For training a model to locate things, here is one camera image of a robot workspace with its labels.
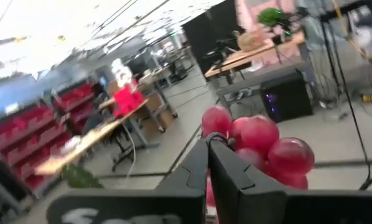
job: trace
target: concrete floor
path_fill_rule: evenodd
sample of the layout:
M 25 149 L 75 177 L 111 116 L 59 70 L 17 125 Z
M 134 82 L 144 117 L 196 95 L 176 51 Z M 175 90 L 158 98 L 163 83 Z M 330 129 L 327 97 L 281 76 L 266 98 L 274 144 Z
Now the concrete floor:
M 349 71 L 347 74 L 348 80 L 351 82 L 364 80 L 365 77 L 362 76 L 366 73 L 361 73 L 362 70 L 356 68 L 364 69 L 367 63 L 357 54 L 351 53 L 350 49 L 341 49 L 341 51 L 344 56 L 342 65 L 346 71 Z M 320 52 L 314 54 L 315 59 L 319 60 Z M 325 68 L 323 70 L 324 74 L 329 74 L 326 62 L 323 62 L 323 66 L 319 66 L 317 70 L 321 70 L 321 68 Z M 174 120 L 166 133 L 151 139 L 152 142 L 160 143 L 158 148 L 137 151 L 136 164 L 132 173 L 168 171 L 175 158 L 199 127 L 200 118 L 204 111 L 216 101 L 215 94 L 211 87 L 206 85 L 197 67 L 190 71 L 188 78 L 168 89 L 166 95 L 170 96 L 169 100 L 172 105 L 177 107 L 179 118 Z M 256 114 L 262 109 L 262 106 L 258 99 L 254 99 L 254 101 L 257 105 L 252 111 Z M 355 103 L 354 106 L 368 155 L 372 158 L 372 115 L 365 113 L 360 104 Z M 347 104 L 341 107 L 342 111 L 349 111 Z M 232 107 L 232 112 L 235 116 L 247 116 L 250 115 L 251 109 L 248 106 L 236 105 Z M 279 123 L 281 137 L 290 136 L 305 140 L 314 150 L 318 163 L 363 159 L 352 116 L 349 113 L 346 119 L 338 122 L 332 119 L 332 116 L 336 113 L 337 111 L 317 110 L 313 116 Z M 197 137 L 194 137 L 188 150 L 191 149 L 196 139 Z M 100 150 L 96 153 L 94 159 L 87 163 L 86 167 L 94 174 L 111 173 L 110 154 L 116 152 L 116 150 L 115 147 Z M 130 166 L 129 161 L 124 161 L 118 166 L 117 173 L 127 173 Z M 313 170 L 308 175 L 309 188 L 356 190 L 364 181 L 366 175 L 367 168 L 365 166 L 321 167 Z M 161 177 L 141 177 L 128 180 L 105 180 L 103 183 L 107 188 L 115 189 L 154 189 L 161 179 Z M 15 223 L 46 223 L 45 212 L 51 201 L 68 191 L 69 189 L 64 183 L 59 184 L 46 198 L 39 200 L 28 215 L 24 215 Z

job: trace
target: white ceiling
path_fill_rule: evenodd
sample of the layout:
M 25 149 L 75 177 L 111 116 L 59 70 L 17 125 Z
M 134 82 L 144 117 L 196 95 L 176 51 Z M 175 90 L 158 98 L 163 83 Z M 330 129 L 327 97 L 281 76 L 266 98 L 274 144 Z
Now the white ceiling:
M 170 0 L 110 44 L 163 26 L 178 27 L 222 1 Z M 30 67 L 34 61 L 30 58 L 39 58 L 35 63 L 41 65 L 31 70 L 47 67 L 57 63 L 56 60 L 63 60 L 74 48 L 92 49 L 107 43 L 136 22 L 137 16 L 146 15 L 162 2 L 164 0 L 0 0 L 0 39 L 29 37 L 19 43 L 0 46 L 0 62 L 19 63 L 28 58 L 26 67 Z M 121 15 L 108 25 L 104 23 L 104 28 L 100 29 L 100 25 L 121 7 Z M 60 35 L 65 37 L 64 41 L 57 39 Z M 53 54 L 52 58 L 41 57 L 46 52 Z

